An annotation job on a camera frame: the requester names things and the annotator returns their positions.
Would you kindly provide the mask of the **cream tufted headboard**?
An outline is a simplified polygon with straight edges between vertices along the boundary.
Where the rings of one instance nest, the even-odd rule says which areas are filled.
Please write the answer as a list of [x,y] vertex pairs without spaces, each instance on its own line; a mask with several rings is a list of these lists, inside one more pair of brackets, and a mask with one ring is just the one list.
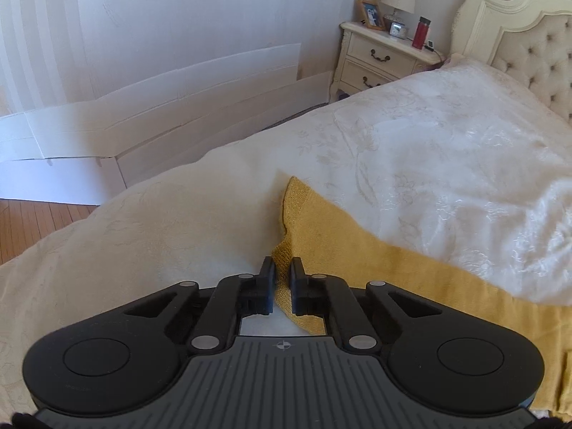
[[571,120],[571,0],[464,0],[451,52],[509,75]]

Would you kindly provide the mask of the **white flat cardboard panels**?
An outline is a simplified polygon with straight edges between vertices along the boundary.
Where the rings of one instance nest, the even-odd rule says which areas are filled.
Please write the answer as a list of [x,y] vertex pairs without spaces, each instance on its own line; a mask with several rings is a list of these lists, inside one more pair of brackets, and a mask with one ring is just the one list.
[[1,118],[1,196],[99,204],[208,149],[328,100],[298,44],[174,69],[98,99]]

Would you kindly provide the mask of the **wooden picture frame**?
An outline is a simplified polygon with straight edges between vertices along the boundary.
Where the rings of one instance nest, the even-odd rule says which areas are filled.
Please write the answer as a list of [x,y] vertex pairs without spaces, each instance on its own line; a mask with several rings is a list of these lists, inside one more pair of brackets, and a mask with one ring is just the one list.
[[384,31],[385,25],[378,5],[369,0],[357,0],[362,24],[371,30]]

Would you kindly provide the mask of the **red thermos bottle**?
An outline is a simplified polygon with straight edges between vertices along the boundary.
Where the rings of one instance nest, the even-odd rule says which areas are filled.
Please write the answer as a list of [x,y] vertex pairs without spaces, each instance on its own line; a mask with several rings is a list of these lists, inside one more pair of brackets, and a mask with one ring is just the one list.
[[423,49],[426,45],[426,37],[429,33],[430,20],[421,16],[413,37],[412,46],[414,49]]

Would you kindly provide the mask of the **cream nightstand with drawers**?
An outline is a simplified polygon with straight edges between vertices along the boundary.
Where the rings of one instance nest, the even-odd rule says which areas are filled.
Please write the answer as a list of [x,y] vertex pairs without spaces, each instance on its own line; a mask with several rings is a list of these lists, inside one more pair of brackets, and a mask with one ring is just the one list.
[[438,69],[446,56],[434,49],[415,49],[410,40],[342,22],[338,62],[330,86],[330,102],[409,75]]

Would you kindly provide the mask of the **yellow knit sweater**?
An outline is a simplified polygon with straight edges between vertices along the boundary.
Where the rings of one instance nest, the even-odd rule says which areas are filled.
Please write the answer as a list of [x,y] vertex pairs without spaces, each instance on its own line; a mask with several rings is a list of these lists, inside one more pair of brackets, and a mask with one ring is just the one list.
[[307,272],[331,274],[352,288],[372,280],[390,284],[519,332],[538,347],[546,371],[532,407],[571,418],[571,309],[535,304],[461,269],[388,244],[366,231],[344,210],[291,177],[281,204],[283,240],[273,249],[275,301],[312,335],[325,332],[315,316],[292,312],[289,266],[299,257]]

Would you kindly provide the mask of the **white floral bedspread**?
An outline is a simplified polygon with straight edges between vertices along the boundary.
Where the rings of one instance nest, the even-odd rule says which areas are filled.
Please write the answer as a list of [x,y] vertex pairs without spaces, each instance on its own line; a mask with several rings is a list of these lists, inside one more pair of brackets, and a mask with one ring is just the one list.
[[571,122],[455,56],[129,188],[1,268],[1,414],[44,335],[177,282],[255,272],[291,177],[378,239],[571,309]]

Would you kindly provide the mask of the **small silver alarm clock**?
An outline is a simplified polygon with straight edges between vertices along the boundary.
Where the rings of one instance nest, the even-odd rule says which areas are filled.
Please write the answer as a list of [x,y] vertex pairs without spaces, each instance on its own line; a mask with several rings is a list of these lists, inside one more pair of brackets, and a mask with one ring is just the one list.
[[405,40],[407,38],[408,29],[402,22],[392,21],[389,27],[391,37]]

